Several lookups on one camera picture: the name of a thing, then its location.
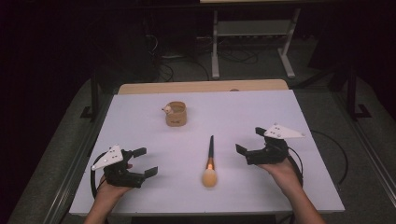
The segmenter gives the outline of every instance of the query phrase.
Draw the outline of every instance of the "background desk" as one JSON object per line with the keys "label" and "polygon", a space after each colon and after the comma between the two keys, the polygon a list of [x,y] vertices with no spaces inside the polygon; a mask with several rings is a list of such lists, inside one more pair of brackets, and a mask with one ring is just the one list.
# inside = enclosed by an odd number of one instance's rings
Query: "background desk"
{"label": "background desk", "polygon": [[[188,122],[185,126],[166,126],[161,108],[171,101],[186,103]],[[248,166],[245,158],[235,151],[235,144],[249,149],[262,148],[263,138],[255,134],[254,129],[268,128],[274,122],[306,133],[306,138],[287,142],[303,160],[304,188],[313,204],[320,212],[343,211],[344,206],[294,93],[282,90],[116,95],[70,213],[86,215],[89,212],[93,202],[90,166],[99,154],[115,144],[126,150],[146,147],[147,155],[130,160],[134,165],[132,172],[141,173],[158,166],[159,173],[146,180],[141,189],[124,195],[113,214],[177,216],[289,212],[290,204],[272,177],[256,166]],[[206,189],[201,175],[212,134],[219,182],[213,189]],[[101,170],[96,172],[97,181],[102,174]]]}

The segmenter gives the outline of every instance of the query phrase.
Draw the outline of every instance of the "white tabletop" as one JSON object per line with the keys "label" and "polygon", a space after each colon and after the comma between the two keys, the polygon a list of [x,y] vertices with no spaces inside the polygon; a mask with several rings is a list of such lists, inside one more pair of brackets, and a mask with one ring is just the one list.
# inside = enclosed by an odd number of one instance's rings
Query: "white tabletop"
{"label": "white tabletop", "polygon": [[[182,101],[188,121],[169,127],[162,111],[167,103]],[[344,211],[344,206],[318,153],[293,91],[225,91],[116,95],[106,115],[71,214],[86,215],[93,197],[90,166],[115,144],[125,150],[146,147],[148,154],[130,159],[131,172],[158,166],[159,172],[141,189],[126,193],[113,214],[126,216],[273,214],[291,211],[290,204],[264,170],[247,165],[235,144],[248,150],[263,148],[256,127],[274,123],[306,134],[287,139],[304,163],[304,190],[322,213]],[[210,136],[214,135],[218,184],[201,183]],[[103,170],[96,172],[96,186]]]}

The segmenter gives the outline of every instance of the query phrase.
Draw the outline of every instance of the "desk top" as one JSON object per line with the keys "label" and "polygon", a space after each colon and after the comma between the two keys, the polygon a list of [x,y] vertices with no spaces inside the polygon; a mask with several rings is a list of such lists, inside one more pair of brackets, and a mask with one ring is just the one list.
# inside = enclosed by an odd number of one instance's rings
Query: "desk top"
{"label": "desk top", "polygon": [[[171,101],[187,105],[188,121],[168,127],[162,106]],[[309,132],[293,91],[218,91],[116,95],[106,115],[70,213],[88,214],[93,198],[90,166],[115,144],[126,150],[146,147],[148,154],[130,162],[131,172],[158,166],[159,173],[121,199],[113,214],[127,216],[273,214],[291,211],[271,176],[249,166],[235,144],[249,150],[263,148],[255,127],[274,122],[306,133],[289,139],[304,163],[304,189],[319,212],[344,211]],[[218,184],[201,183],[209,138],[215,137]],[[96,172],[96,181],[103,174]]]}

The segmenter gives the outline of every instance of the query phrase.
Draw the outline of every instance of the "dark background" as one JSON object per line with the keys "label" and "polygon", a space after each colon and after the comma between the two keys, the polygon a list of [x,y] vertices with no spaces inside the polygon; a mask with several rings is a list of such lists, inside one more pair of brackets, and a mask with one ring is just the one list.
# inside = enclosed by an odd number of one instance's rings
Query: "dark background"
{"label": "dark background", "polygon": [[[396,118],[395,7],[390,1],[346,2],[351,3],[304,7],[295,37],[319,39],[313,67],[325,69],[344,60],[353,64]],[[0,2],[1,223],[7,222],[66,108],[92,73],[99,80],[114,77],[101,81],[105,91],[123,82],[150,82],[157,71],[147,54],[148,30],[191,54],[193,39],[211,31],[210,11],[155,11],[147,25],[141,23],[148,15],[144,11],[80,9],[77,2],[63,0]]]}

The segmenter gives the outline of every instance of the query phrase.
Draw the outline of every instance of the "white plastic mount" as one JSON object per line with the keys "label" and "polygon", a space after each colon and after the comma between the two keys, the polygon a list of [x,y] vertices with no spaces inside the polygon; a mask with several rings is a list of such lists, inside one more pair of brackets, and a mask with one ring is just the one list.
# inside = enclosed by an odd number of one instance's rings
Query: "white plastic mount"
{"label": "white plastic mount", "polygon": [[285,139],[285,138],[301,138],[305,137],[304,133],[300,133],[297,131],[294,131],[292,129],[283,127],[278,124],[274,124],[271,128],[269,128],[265,133],[265,136],[267,137],[272,137],[276,139]]}
{"label": "white plastic mount", "polygon": [[99,161],[97,161],[91,169],[94,171],[122,160],[121,148],[119,145],[115,145]]}

